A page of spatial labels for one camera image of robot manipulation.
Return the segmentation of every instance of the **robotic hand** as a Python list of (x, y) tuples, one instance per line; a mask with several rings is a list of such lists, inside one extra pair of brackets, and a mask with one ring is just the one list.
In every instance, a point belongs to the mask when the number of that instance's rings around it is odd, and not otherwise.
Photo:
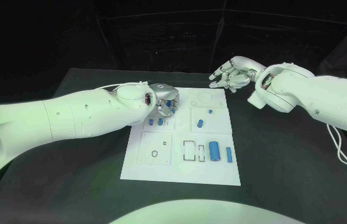
[[(117, 86), (112, 91), (104, 88)], [(179, 91), (147, 82), (102, 86), (57, 98), (0, 105), (0, 168), (33, 147), (137, 125), (147, 115), (170, 116)]]
[[(209, 76), (212, 80), (221, 75), (221, 80), (209, 84), (211, 88), (229, 88), (232, 92), (250, 81), (255, 84), (254, 92), (247, 101), (261, 109), (267, 104), (277, 111), (287, 113), (296, 105), (302, 106), (310, 117), (329, 126), (347, 130), (347, 79), (334, 76), (318, 76), (302, 67), (281, 63), (267, 68), (254, 60), (235, 56), (227, 61)], [(336, 145), (336, 156), (347, 159)]]

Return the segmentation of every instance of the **blue battery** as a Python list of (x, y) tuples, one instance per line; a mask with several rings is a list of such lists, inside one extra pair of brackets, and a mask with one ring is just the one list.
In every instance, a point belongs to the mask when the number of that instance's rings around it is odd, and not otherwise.
[(201, 128), (201, 127), (202, 127), (202, 123), (203, 123), (203, 121), (202, 121), (202, 120), (199, 120), (199, 121), (198, 121), (198, 123), (196, 123), (196, 124), (198, 124), (198, 128)]
[(231, 157), (231, 148), (229, 148), (229, 147), (227, 147), (227, 149), (225, 149), (225, 150), (227, 150), (227, 152), (225, 152), (225, 155), (227, 155), (227, 157), (228, 157), (228, 158), (227, 158), (227, 159), (228, 159), (227, 161), (228, 161), (228, 163), (232, 163), (232, 157)]
[(211, 161), (218, 161), (221, 158), (219, 156), (219, 152), (218, 152), (218, 142), (216, 141), (211, 141), (208, 143), (208, 147), (209, 147), (209, 158), (211, 158)]

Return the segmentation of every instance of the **table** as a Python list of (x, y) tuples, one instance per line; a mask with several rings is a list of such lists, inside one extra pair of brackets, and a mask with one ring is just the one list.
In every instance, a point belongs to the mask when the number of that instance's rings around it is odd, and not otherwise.
[[(209, 83), (208, 74), (69, 69), (53, 96), (135, 81), (192, 88)], [(195, 198), (248, 204), (305, 223), (345, 223), (347, 166), (325, 124), (302, 107), (258, 110), (247, 102), (253, 85), (225, 91), (241, 186), (120, 180), (127, 126), (39, 146), (13, 160), (0, 181), (4, 222), (108, 223), (150, 204)]]

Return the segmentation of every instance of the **white board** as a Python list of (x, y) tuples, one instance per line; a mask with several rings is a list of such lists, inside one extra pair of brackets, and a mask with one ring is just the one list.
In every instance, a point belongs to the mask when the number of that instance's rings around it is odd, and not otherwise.
[[(224, 89), (176, 89), (174, 115), (161, 118), (161, 125), (159, 117), (148, 116), (131, 127), (121, 179), (241, 185)], [(218, 142), (219, 161), (209, 160), (211, 141)], [(227, 147), (232, 163), (227, 162)]]

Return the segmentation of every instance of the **dark gray tabletop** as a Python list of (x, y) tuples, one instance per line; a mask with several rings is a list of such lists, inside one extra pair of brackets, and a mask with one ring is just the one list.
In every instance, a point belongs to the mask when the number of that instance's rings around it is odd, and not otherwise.
[[(54, 97), (134, 81), (209, 83), (206, 74), (70, 69)], [(108, 223), (150, 204), (196, 198), (248, 204), (305, 223), (347, 223), (347, 166), (325, 124), (300, 107), (287, 114), (258, 110), (247, 102), (253, 89), (225, 91), (241, 186), (120, 180), (125, 127), (39, 146), (13, 160), (0, 181), (0, 222)]]

